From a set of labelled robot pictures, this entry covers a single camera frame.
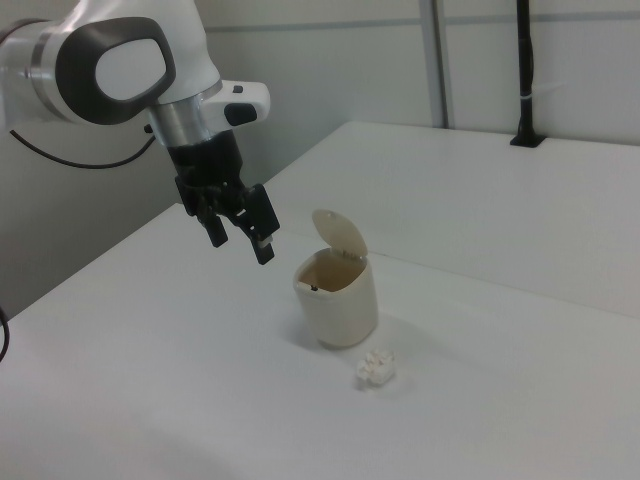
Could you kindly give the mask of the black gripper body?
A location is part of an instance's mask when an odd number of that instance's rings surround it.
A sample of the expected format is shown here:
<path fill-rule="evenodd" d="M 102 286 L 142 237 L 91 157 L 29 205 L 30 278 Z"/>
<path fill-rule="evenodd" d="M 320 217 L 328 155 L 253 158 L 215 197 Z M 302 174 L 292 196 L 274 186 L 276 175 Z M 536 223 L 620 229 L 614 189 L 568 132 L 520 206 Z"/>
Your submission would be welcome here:
<path fill-rule="evenodd" d="M 245 208 L 246 187 L 240 178 L 242 158 L 232 131 L 210 140 L 168 149 L 176 169 L 176 186 L 190 216 L 211 207 L 233 218 Z"/>

